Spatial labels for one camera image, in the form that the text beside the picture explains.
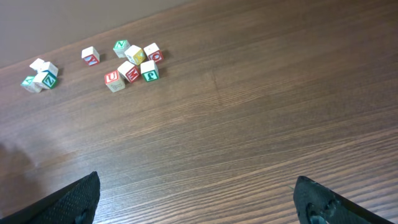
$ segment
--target toy block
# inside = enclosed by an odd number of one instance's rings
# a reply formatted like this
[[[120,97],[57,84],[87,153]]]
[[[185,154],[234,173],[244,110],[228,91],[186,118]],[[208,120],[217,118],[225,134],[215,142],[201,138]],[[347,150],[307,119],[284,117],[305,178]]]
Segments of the toy block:
[[[159,79],[159,71],[153,60],[141,64],[141,74],[146,82],[152,82]]]
[[[119,58],[125,58],[126,55],[124,52],[130,47],[130,44],[127,40],[118,40],[113,46],[113,51]]]
[[[155,43],[148,47],[144,47],[144,52],[149,60],[153,60],[154,62],[159,62],[164,59],[162,52]]]
[[[100,62],[100,55],[94,47],[88,47],[82,50],[81,57],[89,66],[96,65]]]
[[[119,72],[113,71],[105,75],[105,85],[114,93],[124,89],[126,86]]]
[[[50,72],[53,76],[57,77],[58,68],[51,62],[44,62],[39,70],[39,72]]]
[[[123,78],[129,81],[129,83],[134,82],[134,80],[140,75],[137,66],[130,62],[124,62],[119,66],[118,71],[120,74],[122,74]]]
[[[33,79],[33,82],[41,88],[50,90],[55,87],[58,80],[50,72],[39,72]]]
[[[144,51],[135,45],[129,47],[124,54],[126,54],[126,57],[134,65],[140,65],[145,60]]]
[[[29,67],[32,68],[33,70],[35,70],[36,72],[38,72],[43,63],[44,63],[44,60],[38,58],[31,65],[29,65]]]
[[[21,86],[31,93],[40,93],[40,91],[42,91],[42,88],[33,82],[34,78],[35,77],[33,76],[26,77],[25,80],[21,83]]]

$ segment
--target alphabet block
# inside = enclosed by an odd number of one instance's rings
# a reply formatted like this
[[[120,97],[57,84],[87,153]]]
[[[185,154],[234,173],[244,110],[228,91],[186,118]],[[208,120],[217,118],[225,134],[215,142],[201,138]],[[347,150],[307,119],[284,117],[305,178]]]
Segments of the alphabet block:
[[[124,62],[119,66],[118,71],[129,83],[134,82],[140,75],[138,68],[130,62]]]
[[[126,54],[126,57],[134,65],[140,65],[145,60],[144,51],[135,45],[129,47],[124,54]]]
[[[148,56],[149,60],[153,60],[156,63],[164,59],[162,52],[155,43],[148,47],[144,47],[144,52]]]
[[[81,57],[89,66],[96,65],[100,62],[100,55],[94,47],[88,47],[82,50]]]
[[[120,77],[120,74],[117,70],[105,75],[105,85],[113,93],[126,87],[122,77]]]
[[[31,65],[29,65],[29,67],[32,68],[33,70],[35,70],[36,72],[38,72],[43,63],[44,63],[44,60],[38,58]]]
[[[113,51],[119,58],[125,58],[126,55],[124,52],[130,47],[130,44],[127,40],[118,40],[113,46]]]
[[[39,72],[33,79],[33,82],[41,88],[50,90],[55,87],[58,80],[50,72]]]
[[[42,91],[42,88],[33,82],[34,78],[35,77],[33,76],[26,77],[25,80],[21,83],[21,86],[31,93],[40,93],[40,91]]]
[[[141,74],[146,82],[152,82],[159,79],[159,71],[153,60],[141,64]]]
[[[53,65],[51,62],[44,62],[40,67],[39,72],[50,72],[53,76],[57,77],[58,68]]]

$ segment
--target letter block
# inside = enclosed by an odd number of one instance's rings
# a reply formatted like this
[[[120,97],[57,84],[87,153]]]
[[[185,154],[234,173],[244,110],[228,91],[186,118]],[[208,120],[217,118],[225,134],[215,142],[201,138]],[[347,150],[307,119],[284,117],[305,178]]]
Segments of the letter block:
[[[105,85],[114,93],[124,89],[126,86],[119,72],[113,71],[105,75]]]
[[[134,65],[140,65],[145,60],[144,51],[135,45],[129,47],[124,54],[126,54],[126,57]]]
[[[146,82],[152,82],[159,79],[159,71],[153,60],[141,64],[141,74]]]
[[[130,47],[130,44],[127,40],[118,40],[113,46],[113,51],[119,58],[125,58],[126,55],[124,52]]]
[[[88,47],[82,50],[81,57],[89,66],[96,65],[100,62],[100,55],[94,47]]]
[[[164,59],[162,52],[155,43],[148,47],[144,47],[144,52],[147,54],[149,60],[153,60],[156,63]]]
[[[137,66],[130,62],[124,62],[119,66],[118,71],[129,83],[134,82],[140,75]]]
[[[32,68],[33,70],[35,70],[36,72],[39,72],[43,63],[44,63],[44,60],[38,58],[31,65],[29,65],[29,67]]]
[[[41,88],[45,89],[53,89],[57,84],[57,78],[52,75],[50,72],[39,72],[33,82]]]
[[[44,62],[39,70],[39,72],[50,72],[53,76],[57,77],[58,68],[51,62]]]
[[[42,88],[33,82],[34,78],[35,77],[33,76],[26,77],[25,80],[21,83],[21,86],[31,93],[40,93],[40,91],[42,91]]]

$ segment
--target hardwood floor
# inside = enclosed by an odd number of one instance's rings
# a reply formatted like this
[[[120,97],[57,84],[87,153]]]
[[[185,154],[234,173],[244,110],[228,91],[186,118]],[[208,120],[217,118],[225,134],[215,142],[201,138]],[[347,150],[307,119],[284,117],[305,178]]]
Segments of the hardwood floor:
[[[53,90],[4,67],[0,211],[97,170],[96,223],[298,223],[306,175],[398,222],[397,27],[396,0],[202,0],[40,55]],[[160,80],[111,93],[119,39],[156,42]]]

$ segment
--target floor plank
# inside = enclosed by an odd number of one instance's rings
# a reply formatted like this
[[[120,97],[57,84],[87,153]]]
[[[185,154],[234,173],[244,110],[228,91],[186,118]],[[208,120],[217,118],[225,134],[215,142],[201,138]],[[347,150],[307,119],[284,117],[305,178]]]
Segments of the floor plank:
[[[0,215],[97,170],[96,223],[298,223],[299,175],[398,222],[397,26],[393,0],[198,0],[39,55],[53,90],[2,68]],[[161,79],[111,93],[118,39]]]

